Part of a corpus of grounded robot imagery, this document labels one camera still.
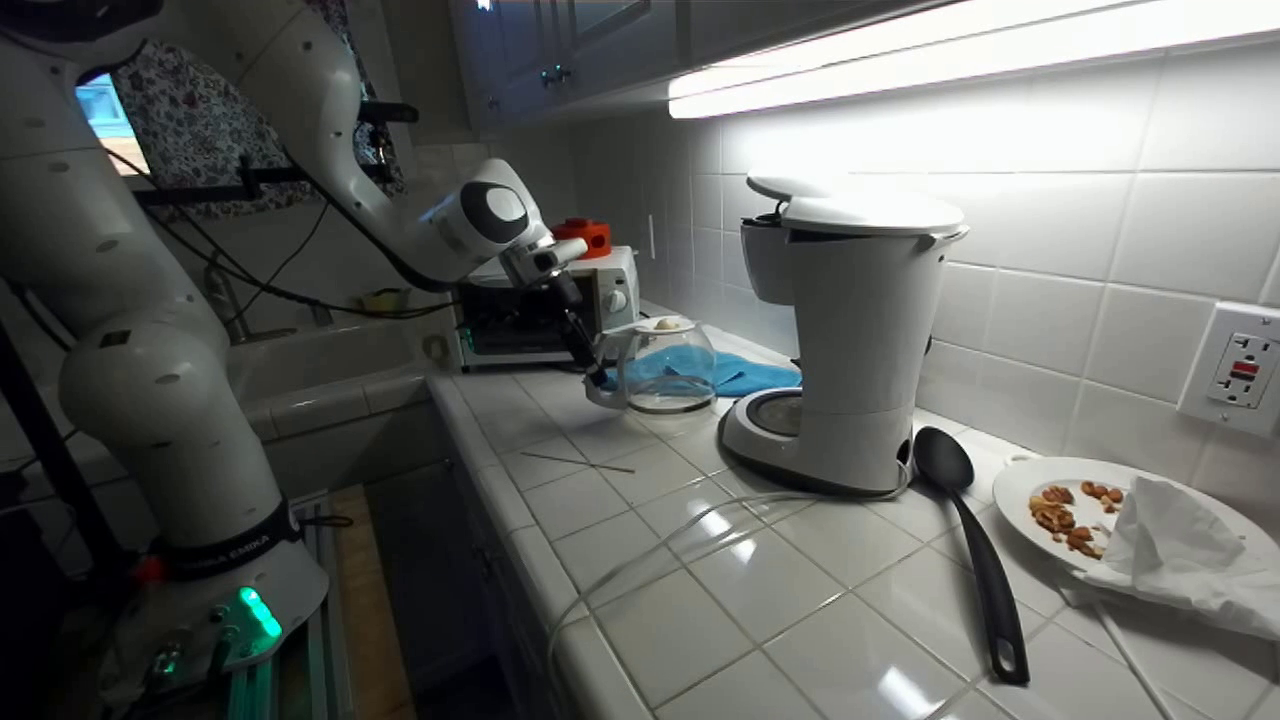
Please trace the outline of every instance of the countertop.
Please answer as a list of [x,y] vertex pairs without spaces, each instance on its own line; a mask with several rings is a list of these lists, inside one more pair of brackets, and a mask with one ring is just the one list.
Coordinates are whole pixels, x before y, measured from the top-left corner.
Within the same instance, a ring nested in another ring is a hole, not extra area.
[[990,508],[998,469],[1033,450],[977,429],[917,417],[977,464],[968,502],[1020,605],[1026,687],[987,680],[961,520],[933,495],[846,502],[758,485],[715,450],[727,401],[608,411],[550,366],[436,377],[432,392],[584,716],[1158,716],[1094,606],[1170,716],[1280,716],[1280,649],[1075,599]]

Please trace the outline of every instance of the blue rag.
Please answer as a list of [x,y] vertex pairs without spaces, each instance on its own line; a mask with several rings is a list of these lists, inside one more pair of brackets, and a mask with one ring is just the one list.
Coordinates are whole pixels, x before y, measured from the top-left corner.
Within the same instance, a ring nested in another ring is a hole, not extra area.
[[793,364],[752,364],[745,357],[730,351],[709,351],[709,346],[690,346],[690,343],[673,343],[660,346],[650,357],[638,357],[633,364],[634,380],[650,380],[650,377],[705,377],[705,359],[710,357],[710,387],[715,397],[746,397],[746,392],[763,392],[763,387],[799,387],[799,366]]

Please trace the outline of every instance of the under-cabinet light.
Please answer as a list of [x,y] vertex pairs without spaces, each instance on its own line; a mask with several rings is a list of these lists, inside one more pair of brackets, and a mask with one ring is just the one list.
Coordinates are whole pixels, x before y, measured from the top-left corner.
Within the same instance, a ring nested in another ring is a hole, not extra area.
[[673,120],[730,116],[1275,27],[1280,0],[965,0],[677,77],[668,110]]

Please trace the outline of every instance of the white plate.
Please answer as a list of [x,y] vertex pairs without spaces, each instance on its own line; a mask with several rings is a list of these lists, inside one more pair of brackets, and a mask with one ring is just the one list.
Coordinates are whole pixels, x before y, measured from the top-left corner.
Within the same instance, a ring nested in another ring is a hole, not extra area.
[[[1040,456],[1040,460],[1020,460],[1020,464],[1008,464],[998,477],[994,477],[994,508],[998,516],[1026,540],[1036,542],[1040,551],[1071,563],[1071,566],[1089,566],[1094,563],[1093,555],[1078,555],[1071,551],[1067,542],[1055,542],[1036,520],[1033,520],[1033,508],[1026,500],[1047,488],[1047,485],[1067,485],[1075,502],[1075,522],[1116,522],[1116,516],[1101,511],[1094,500],[1089,500],[1082,492],[1075,492],[1078,481],[1101,481],[1101,485],[1112,485],[1129,495],[1131,481],[1144,477],[1144,481],[1155,481],[1155,485],[1174,485],[1168,477],[1152,477],[1152,471],[1140,471],[1140,469],[1122,469],[1122,464],[1105,464],[1105,460],[1082,460],[1082,456]],[[1238,516],[1234,508],[1187,488],[1187,485],[1174,485],[1179,492],[1187,492],[1194,502],[1213,508],[1245,542],[1270,542],[1270,534],[1262,526],[1255,526],[1247,516]]]

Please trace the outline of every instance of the white coffee maker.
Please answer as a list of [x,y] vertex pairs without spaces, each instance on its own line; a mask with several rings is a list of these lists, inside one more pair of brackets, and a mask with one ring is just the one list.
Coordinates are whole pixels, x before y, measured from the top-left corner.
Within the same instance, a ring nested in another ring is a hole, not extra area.
[[877,187],[746,174],[777,211],[745,221],[752,288],[795,304],[803,392],[734,401],[721,448],[752,471],[871,495],[908,481],[917,380],[942,250],[965,211]]

